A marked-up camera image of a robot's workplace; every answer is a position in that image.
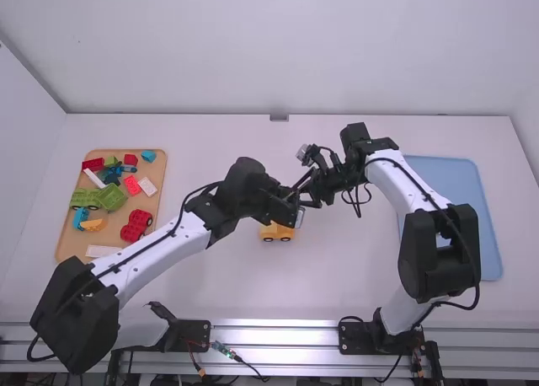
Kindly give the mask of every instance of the yellow lego brick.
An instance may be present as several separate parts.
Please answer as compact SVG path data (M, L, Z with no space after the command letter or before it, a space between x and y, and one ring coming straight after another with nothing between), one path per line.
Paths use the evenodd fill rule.
M89 232L98 232L107 227L107 221L106 219L87 220L86 222L81 222L81 227Z

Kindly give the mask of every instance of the red lego brick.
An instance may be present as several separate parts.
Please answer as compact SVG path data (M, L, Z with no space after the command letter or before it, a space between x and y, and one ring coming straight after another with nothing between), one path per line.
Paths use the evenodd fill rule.
M127 192L129 192L129 195L131 196L135 196L136 194L139 194L142 191L142 188L140 185L138 185L138 182L136 181L136 178L134 175L125 177L124 184L125 184L125 187L127 188Z
M124 156L124 164L132 165L133 167L136 167L136 164L138 163L138 158L135 154L126 154Z
M120 237L127 243L135 243L144 237L145 226L136 226L135 224L126 224L120 230Z
M83 161L81 171L84 169L90 169L93 172L101 171L104 169L104 158L93 158L91 160Z
M152 226L153 216L150 212L143 211L142 209L135 209L129 214L129 224L135 224L136 226Z

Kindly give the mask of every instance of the blue mat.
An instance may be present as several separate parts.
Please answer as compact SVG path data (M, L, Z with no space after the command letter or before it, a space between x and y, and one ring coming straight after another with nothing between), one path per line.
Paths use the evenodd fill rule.
M454 205L469 203L478 213L479 243L481 250L481 279L497 281L504 268L499 257L498 243L487 200L483 193L478 167L464 158L404 156L406 162L433 190L449 199ZM403 220L398 219L400 233ZM448 245L449 240L438 236L438 246Z

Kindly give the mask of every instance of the white lego brick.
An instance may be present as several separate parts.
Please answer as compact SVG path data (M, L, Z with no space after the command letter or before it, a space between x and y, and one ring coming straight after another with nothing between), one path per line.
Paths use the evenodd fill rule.
M96 186L97 186L98 188L100 188L101 190L102 190L105 186L107 186L107 185L105 185L105 184L103 183L102 180L99 179L99 177L98 177L96 174L93 173L93 171L92 171L91 169L84 169L83 171L84 171L84 173L88 176L88 178L90 178L90 180L91 180L94 184L96 184Z
M109 247L107 245L89 245L86 249L86 256L92 258L106 257L118 251L123 250L121 247Z
M141 186L144 193L148 196L153 196L157 193L157 188L152 184L148 177L144 177L142 180L138 181L138 185Z

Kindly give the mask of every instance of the black bracket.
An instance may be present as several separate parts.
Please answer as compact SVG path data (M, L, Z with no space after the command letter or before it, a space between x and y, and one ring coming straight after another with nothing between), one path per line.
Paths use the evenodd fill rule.
M422 330L389 335L380 320L380 309L370 322L339 322L339 351L343 355L411 356L414 348L424 344Z
M134 351L207 352L210 349L209 320L177 319L160 302L148 305L158 317L167 320L168 330L155 346L137 347Z

